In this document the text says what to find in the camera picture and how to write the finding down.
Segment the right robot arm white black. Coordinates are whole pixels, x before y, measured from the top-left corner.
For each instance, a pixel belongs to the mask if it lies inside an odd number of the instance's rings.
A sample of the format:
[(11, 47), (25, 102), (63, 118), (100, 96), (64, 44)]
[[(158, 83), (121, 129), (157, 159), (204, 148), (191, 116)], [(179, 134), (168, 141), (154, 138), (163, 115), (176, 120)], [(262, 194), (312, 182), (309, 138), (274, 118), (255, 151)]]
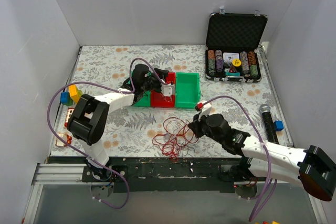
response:
[(221, 114), (195, 115), (188, 127), (197, 138), (207, 136), (233, 155), (247, 158), (238, 176), (248, 181), (269, 177), (303, 188), (311, 196), (331, 201), (335, 192), (335, 162), (321, 148), (293, 148), (261, 142), (247, 132), (233, 129)]

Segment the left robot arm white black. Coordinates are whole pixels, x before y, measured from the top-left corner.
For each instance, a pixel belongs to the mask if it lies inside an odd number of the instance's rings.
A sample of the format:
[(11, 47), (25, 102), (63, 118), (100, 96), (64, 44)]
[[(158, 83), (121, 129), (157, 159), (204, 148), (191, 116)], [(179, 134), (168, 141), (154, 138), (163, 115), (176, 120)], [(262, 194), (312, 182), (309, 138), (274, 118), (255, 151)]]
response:
[(175, 86), (167, 80), (168, 70), (137, 64), (131, 75), (117, 92), (91, 96), (83, 94), (68, 121), (67, 130), (79, 141), (85, 154), (86, 164), (100, 182), (111, 178), (110, 158), (101, 142), (108, 114), (138, 103), (146, 92), (156, 91), (171, 96)]

